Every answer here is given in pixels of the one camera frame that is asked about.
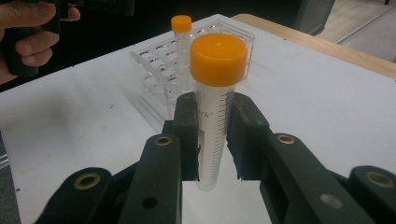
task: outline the ridged orange cap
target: ridged orange cap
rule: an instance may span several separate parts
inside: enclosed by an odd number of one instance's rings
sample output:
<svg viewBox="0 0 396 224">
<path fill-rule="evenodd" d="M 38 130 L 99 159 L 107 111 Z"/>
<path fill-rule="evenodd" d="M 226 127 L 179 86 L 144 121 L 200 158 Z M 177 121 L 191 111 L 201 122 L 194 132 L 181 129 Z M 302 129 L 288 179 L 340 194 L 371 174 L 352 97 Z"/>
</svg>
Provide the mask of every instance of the ridged orange cap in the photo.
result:
<svg viewBox="0 0 396 224">
<path fill-rule="evenodd" d="M 247 56 L 247 45 L 236 36 L 201 35 L 191 44 L 191 75 L 207 86 L 232 86 L 243 78 Z"/>
<path fill-rule="evenodd" d="M 175 16 L 171 20 L 172 31 L 175 33 L 186 33 L 191 30 L 191 18 L 185 15 Z"/>
</svg>

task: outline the wooden table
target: wooden table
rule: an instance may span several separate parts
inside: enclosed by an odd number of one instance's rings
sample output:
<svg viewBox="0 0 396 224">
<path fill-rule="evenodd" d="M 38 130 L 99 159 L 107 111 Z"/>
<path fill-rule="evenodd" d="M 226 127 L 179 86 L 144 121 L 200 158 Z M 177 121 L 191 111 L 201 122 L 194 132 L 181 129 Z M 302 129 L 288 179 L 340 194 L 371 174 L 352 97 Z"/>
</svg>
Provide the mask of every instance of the wooden table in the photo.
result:
<svg viewBox="0 0 396 224">
<path fill-rule="evenodd" d="M 239 14 L 234 16 L 233 19 L 262 29 L 273 35 L 278 35 L 310 49 L 325 53 L 334 58 L 356 64 L 370 71 L 396 79 L 396 63 L 391 63 L 376 58 L 375 56 L 343 47 L 252 15 Z"/>
</svg>

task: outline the centrifuge tube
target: centrifuge tube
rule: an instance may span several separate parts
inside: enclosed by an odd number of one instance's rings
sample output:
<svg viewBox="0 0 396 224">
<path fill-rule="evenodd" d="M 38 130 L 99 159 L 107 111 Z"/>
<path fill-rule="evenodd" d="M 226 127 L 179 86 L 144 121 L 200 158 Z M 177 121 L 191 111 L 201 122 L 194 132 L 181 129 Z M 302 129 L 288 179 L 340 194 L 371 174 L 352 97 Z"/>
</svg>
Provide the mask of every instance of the centrifuge tube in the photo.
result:
<svg viewBox="0 0 396 224">
<path fill-rule="evenodd" d="M 245 74 L 248 48 L 233 35 L 208 34 L 191 44 L 191 75 L 196 80 L 201 190 L 212 190 L 219 167 L 233 102 L 233 90 Z"/>
<path fill-rule="evenodd" d="M 191 18 L 189 16 L 175 16 L 171 20 L 172 31 L 175 33 L 177 66 L 176 76 L 183 93 L 192 90 L 190 76 L 190 44 Z"/>
</svg>

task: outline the white table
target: white table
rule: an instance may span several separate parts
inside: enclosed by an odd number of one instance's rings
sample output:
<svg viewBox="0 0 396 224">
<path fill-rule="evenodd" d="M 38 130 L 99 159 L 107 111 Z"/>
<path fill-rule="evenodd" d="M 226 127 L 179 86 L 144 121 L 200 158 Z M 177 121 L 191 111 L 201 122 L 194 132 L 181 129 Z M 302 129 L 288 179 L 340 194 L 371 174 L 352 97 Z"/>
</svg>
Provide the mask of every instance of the white table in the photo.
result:
<svg viewBox="0 0 396 224">
<path fill-rule="evenodd" d="M 396 83 L 390 77 L 332 58 L 242 22 L 215 15 L 256 36 L 246 80 L 251 97 L 275 133 L 301 138 L 340 175 L 374 165 L 396 173 Z M 136 80 L 145 71 L 135 46 L 42 77 L 0 94 L 0 129 L 22 223 L 32 223 L 75 171 L 103 167 L 112 174 L 139 160 L 158 127 L 139 111 Z M 259 182 L 241 182 L 228 149 L 216 188 L 183 183 L 183 223 L 270 223 Z"/>
</svg>

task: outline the black controller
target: black controller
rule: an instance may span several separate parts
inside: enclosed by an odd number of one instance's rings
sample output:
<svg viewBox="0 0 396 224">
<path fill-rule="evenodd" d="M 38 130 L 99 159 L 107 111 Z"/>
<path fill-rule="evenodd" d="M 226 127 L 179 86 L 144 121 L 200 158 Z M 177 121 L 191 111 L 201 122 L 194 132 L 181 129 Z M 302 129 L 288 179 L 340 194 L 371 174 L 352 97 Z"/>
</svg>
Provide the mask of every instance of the black controller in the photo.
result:
<svg viewBox="0 0 396 224">
<path fill-rule="evenodd" d="M 36 4 L 39 0 L 22 0 L 29 4 Z M 9 0 L 0 0 L 0 4 L 10 2 Z M 61 19 L 67 19 L 68 4 L 74 4 L 93 10 L 104 11 L 124 16 L 134 15 L 134 0 L 45 0 L 45 2 L 53 3 L 56 6 L 56 14 L 42 28 L 46 31 L 59 34 L 61 32 Z M 28 66 L 21 61 L 21 55 L 15 50 L 15 44 L 24 39 L 26 36 L 34 33 L 31 27 L 9 28 L 3 41 L 0 43 L 4 46 L 5 56 L 9 72 L 19 77 L 34 76 L 38 73 L 38 68 Z"/>
</svg>

